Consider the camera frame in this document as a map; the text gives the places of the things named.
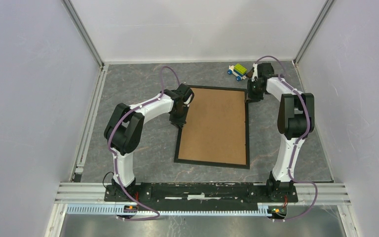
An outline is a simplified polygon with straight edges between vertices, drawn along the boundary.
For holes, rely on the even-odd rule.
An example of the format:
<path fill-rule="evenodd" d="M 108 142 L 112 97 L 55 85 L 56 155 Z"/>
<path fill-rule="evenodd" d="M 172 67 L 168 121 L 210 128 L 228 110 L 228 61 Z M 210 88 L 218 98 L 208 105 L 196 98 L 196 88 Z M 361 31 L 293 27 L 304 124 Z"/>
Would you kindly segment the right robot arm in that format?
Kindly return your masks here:
<path fill-rule="evenodd" d="M 291 86 L 282 75 L 275 74 L 270 63 L 254 63 L 247 79 L 247 102 L 260 102 L 265 94 L 279 101 L 277 129 L 281 142 L 265 185 L 266 197 L 279 201 L 294 192 L 294 168 L 300 148 L 314 130 L 314 95 Z"/>

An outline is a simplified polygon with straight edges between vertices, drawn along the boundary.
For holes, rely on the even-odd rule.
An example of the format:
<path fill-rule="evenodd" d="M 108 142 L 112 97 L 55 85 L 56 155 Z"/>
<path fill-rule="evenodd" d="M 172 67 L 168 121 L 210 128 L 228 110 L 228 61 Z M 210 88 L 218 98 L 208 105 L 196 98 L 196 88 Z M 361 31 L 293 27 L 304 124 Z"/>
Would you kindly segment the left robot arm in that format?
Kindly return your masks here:
<path fill-rule="evenodd" d="M 130 201 L 135 196 L 133 155 L 140 144 L 145 123 L 160 115 L 169 114 L 169 122 L 182 129 L 193 99 L 191 87 L 182 83 L 177 89 L 165 89 L 142 103 L 116 105 L 105 128 L 104 137 L 113 155 L 113 179 L 118 185 L 116 194 L 123 201 Z"/>

